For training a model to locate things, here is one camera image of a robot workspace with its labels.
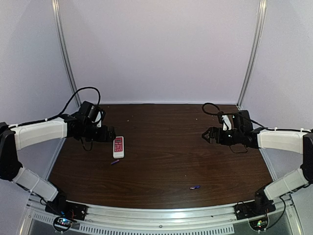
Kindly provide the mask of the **front aluminium rail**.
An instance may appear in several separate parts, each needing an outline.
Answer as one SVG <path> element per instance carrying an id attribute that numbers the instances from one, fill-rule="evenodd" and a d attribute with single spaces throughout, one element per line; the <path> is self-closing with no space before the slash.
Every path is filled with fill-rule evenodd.
<path id="1" fill-rule="evenodd" d="M 244 203 L 189 209 L 128 209 L 87 205 L 84 220 L 64 232 L 56 230 L 55 215 L 31 195 L 18 228 L 19 235 L 302 235 L 291 196 L 275 200 L 276 210 L 237 219 Z"/>

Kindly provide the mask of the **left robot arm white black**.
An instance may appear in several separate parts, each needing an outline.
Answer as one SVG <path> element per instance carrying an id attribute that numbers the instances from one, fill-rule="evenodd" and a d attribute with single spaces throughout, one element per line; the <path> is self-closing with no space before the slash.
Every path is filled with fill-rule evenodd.
<path id="1" fill-rule="evenodd" d="M 65 211 L 65 194 L 49 181 L 27 169 L 18 159 L 17 152 L 38 143 L 75 138 L 80 142 L 113 142 L 113 127 L 102 125 L 105 112 L 82 111 L 71 115 L 61 114 L 51 120 L 31 124 L 0 124 L 0 178 L 10 181 L 38 195 L 46 205 L 60 212 Z"/>

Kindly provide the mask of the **right aluminium frame post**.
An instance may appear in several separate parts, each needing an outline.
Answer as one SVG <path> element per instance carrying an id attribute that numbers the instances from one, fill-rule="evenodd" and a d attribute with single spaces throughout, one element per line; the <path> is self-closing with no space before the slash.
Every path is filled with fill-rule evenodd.
<path id="1" fill-rule="evenodd" d="M 245 95 L 246 95 L 247 90 L 248 90 L 249 82 L 252 78 L 254 65 L 255 65 L 255 62 L 257 59 L 257 52 L 259 49 L 259 45 L 260 45 L 260 42 L 262 39 L 263 30 L 264 30 L 266 13 L 267 13 L 267 1 L 266 0 L 260 0 L 258 11 L 257 11 L 257 20 L 256 20 L 256 25 L 255 25 L 254 37 L 252 40 L 250 56 L 249 56 L 249 60 L 248 60 L 248 64 L 247 64 L 247 69 L 245 72 L 243 85 L 242 85 L 239 99 L 237 102 L 237 107 L 239 109 L 241 109 L 243 106 L 243 101 L 244 101 Z"/>

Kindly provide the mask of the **white remote control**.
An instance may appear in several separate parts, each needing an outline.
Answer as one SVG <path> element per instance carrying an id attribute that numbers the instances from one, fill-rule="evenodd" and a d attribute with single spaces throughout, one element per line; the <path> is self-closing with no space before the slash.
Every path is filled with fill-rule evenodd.
<path id="1" fill-rule="evenodd" d="M 121 159 L 125 157 L 124 137 L 118 136 L 113 141 L 113 158 Z"/>

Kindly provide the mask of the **left aluminium frame post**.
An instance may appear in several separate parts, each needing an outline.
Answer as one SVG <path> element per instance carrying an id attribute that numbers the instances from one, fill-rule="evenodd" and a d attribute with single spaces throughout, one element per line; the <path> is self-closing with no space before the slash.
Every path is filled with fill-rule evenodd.
<path id="1" fill-rule="evenodd" d="M 70 89 L 72 93 L 74 94 L 78 89 L 77 89 L 77 85 L 73 76 L 70 59 L 69 59 L 69 55 L 67 51 L 66 39 L 65 39 L 65 34 L 64 34 L 63 25 L 62 25 L 60 1 L 52 0 L 51 3 L 52 3 L 52 11 L 54 15 L 56 30 L 57 30 L 57 37 L 58 37 L 58 41 L 59 41 L 59 45 L 61 49 L 62 60 L 65 66 Z"/>

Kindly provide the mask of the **aluminium frame post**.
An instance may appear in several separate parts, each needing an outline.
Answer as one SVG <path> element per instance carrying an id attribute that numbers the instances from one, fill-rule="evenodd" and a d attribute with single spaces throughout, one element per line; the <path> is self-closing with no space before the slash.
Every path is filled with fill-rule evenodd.
<path id="1" fill-rule="evenodd" d="M 67 51 L 66 39 L 65 39 L 65 34 L 64 34 L 63 25 L 62 25 L 60 1 L 52 0 L 51 3 L 52 3 L 52 11 L 54 15 L 56 30 L 57 30 L 57 37 L 58 37 L 58 41 L 59 41 L 59 45 L 61 49 L 62 60 L 65 66 L 70 89 L 72 93 L 74 94 L 78 89 L 77 89 L 77 85 L 73 76 L 70 59 L 69 59 L 69 55 Z"/>
<path id="2" fill-rule="evenodd" d="M 257 59 L 257 52 L 259 49 L 259 45 L 260 45 L 260 42 L 262 39 L 263 30 L 264 30 L 266 13 L 267 13 L 267 1 L 266 0 L 260 0 L 258 11 L 257 11 L 257 20 L 256 20 L 256 25 L 255 25 L 254 37 L 252 40 L 250 56 L 249 56 L 249 60 L 248 60 L 248 64 L 247 64 L 247 69 L 245 72 L 243 85 L 242 85 L 239 99 L 237 102 L 237 107 L 239 109 L 241 109 L 243 106 L 243 101 L 244 101 L 245 95 L 246 95 L 247 90 L 248 90 L 249 82 L 252 78 L 254 65 L 255 65 L 255 62 Z"/>

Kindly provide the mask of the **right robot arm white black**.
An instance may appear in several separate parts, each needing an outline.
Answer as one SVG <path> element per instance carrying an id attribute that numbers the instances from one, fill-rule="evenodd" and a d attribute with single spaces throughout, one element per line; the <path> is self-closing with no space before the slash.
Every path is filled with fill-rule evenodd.
<path id="1" fill-rule="evenodd" d="M 313 183 L 313 133 L 309 130 L 254 129 L 252 124 L 239 125 L 233 129 L 208 128 L 201 137 L 208 143 L 232 146 L 241 144 L 246 148 L 276 149 L 301 154 L 302 165 L 285 176 L 255 192 L 254 211 L 264 213 L 273 200 L 280 196 L 309 186 Z"/>

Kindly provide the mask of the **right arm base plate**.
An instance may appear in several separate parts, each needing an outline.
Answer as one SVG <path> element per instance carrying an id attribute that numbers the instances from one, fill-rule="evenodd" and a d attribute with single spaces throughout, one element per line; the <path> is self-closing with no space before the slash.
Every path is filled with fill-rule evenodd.
<path id="1" fill-rule="evenodd" d="M 233 206 L 233 208 L 237 220 L 266 215 L 267 213 L 276 210 L 273 202 L 269 202 L 265 205 L 258 205 L 255 200 L 250 202 L 239 201 Z"/>

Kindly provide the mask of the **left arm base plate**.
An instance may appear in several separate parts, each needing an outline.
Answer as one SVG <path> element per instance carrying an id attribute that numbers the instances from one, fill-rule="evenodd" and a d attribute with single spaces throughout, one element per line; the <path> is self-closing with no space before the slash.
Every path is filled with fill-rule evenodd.
<path id="1" fill-rule="evenodd" d="M 87 214 L 87 205 L 72 203 L 64 198 L 55 199 L 52 202 L 47 201 L 44 204 L 46 212 L 68 219 L 84 221 Z"/>

